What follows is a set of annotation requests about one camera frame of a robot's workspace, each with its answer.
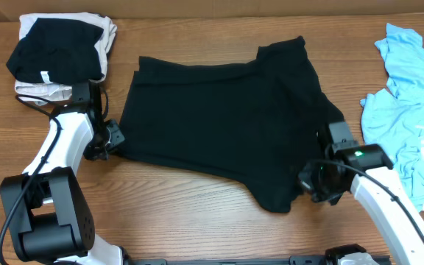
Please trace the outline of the black t-shirt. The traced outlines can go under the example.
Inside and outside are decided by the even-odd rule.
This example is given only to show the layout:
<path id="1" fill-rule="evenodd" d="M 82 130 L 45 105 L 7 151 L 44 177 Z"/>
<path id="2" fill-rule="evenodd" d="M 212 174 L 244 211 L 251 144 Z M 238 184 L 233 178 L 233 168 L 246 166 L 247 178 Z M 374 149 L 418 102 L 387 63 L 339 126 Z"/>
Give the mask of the black t-shirt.
<path id="1" fill-rule="evenodd" d="M 238 181 L 273 213 L 290 211 L 297 173 L 321 156 L 317 131 L 344 118 L 322 92 L 303 38 L 262 46 L 248 63 L 138 62 L 119 155 Z"/>

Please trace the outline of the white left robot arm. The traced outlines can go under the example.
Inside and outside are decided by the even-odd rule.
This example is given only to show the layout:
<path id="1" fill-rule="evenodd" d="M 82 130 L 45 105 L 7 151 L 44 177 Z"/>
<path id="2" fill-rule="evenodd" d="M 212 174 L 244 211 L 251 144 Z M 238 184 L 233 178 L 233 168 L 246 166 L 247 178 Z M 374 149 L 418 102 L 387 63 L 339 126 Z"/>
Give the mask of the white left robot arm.
<path id="1" fill-rule="evenodd" d="M 23 262 L 41 264 L 131 264 L 127 251 L 96 234 L 92 213 L 77 181 L 82 159 L 107 160 L 124 136 L 107 119 L 108 96 L 99 84 L 72 87 L 67 105 L 53 104 L 50 128 L 35 159 L 0 185 L 5 222 L 0 264 L 9 234 Z"/>

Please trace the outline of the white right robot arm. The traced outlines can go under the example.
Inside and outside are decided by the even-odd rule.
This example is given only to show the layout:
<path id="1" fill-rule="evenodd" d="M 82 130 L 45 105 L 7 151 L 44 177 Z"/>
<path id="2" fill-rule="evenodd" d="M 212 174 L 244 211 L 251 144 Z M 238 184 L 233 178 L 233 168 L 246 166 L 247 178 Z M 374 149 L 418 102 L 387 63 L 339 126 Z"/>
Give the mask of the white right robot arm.
<path id="1" fill-rule="evenodd" d="M 396 264 L 424 264 L 423 218 L 379 145 L 339 149 L 328 158 L 308 160 L 298 180 L 314 202 L 334 205 L 343 193 L 351 193 L 378 228 Z"/>

